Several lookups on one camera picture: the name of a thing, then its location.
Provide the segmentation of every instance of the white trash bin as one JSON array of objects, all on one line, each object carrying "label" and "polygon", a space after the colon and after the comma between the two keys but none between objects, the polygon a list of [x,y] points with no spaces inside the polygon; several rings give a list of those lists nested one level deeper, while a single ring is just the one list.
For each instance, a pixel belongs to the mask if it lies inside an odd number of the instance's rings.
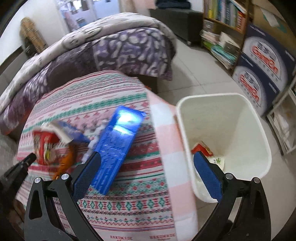
[{"label": "white trash bin", "polygon": [[244,96],[187,96],[177,103],[177,118],[193,191],[200,200],[217,202],[195,172],[191,149],[199,140],[214,155],[224,156],[223,172],[230,172],[237,179],[262,178],[269,171],[270,147],[255,109]]}]

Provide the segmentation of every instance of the dark storage bench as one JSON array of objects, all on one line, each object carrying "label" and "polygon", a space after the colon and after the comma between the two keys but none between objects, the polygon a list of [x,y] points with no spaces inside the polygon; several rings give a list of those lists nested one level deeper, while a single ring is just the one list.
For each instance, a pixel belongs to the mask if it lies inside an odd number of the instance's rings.
[{"label": "dark storage bench", "polygon": [[149,9],[150,15],[167,25],[174,34],[185,39],[188,45],[200,43],[202,12],[190,9]]}]

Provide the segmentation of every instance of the purple comforter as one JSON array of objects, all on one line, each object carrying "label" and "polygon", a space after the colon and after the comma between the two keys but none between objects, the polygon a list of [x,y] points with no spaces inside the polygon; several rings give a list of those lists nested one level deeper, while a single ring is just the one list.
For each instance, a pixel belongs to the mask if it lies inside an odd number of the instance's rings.
[{"label": "purple comforter", "polygon": [[114,33],[72,49],[50,62],[15,95],[0,115],[0,131],[9,134],[27,120],[45,94],[77,77],[101,70],[119,70],[171,80],[171,41],[156,28]]}]

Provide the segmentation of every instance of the blue box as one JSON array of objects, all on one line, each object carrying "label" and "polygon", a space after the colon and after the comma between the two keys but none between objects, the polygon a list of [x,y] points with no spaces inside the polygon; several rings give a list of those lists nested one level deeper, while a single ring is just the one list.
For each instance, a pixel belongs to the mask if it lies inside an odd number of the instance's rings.
[{"label": "blue box", "polygon": [[242,49],[282,91],[295,75],[295,57],[275,38],[249,24]]},{"label": "blue box", "polygon": [[119,106],[102,131],[94,149],[101,155],[101,166],[91,183],[100,194],[108,193],[145,116],[145,112]]},{"label": "blue box", "polygon": [[273,100],[280,92],[265,72],[244,53],[241,53],[232,78],[260,116],[272,106]]}]

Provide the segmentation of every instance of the metal screw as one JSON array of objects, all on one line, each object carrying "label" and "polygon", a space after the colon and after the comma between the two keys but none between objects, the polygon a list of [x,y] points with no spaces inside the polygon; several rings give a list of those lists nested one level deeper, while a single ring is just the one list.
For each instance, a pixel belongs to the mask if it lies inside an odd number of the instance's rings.
[{"label": "metal screw", "polygon": [[260,179],[256,177],[256,178],[254,178],[254,182],[260,183]]},{"label": "metal screw", "polygon": [[41,178],[40,178],[40,177],[37,177],[37,178],[35,178],[35,180],[34,180],[35,183],[39,183],[40,181],[41,181]]},{"label": "metal screw", "polygon": [[62,179],[63,179],[63,180],[67,180],[68,177],[69,177],[69,174],[67,174],[67,173],[65,173],[65,174],[62,175]]},{"label": "metal screw", "polygon": [[228,179],[228,180],[231,180],[233,178],[233,175],[231,173],[227,173],[225,175],[225,177]]}]

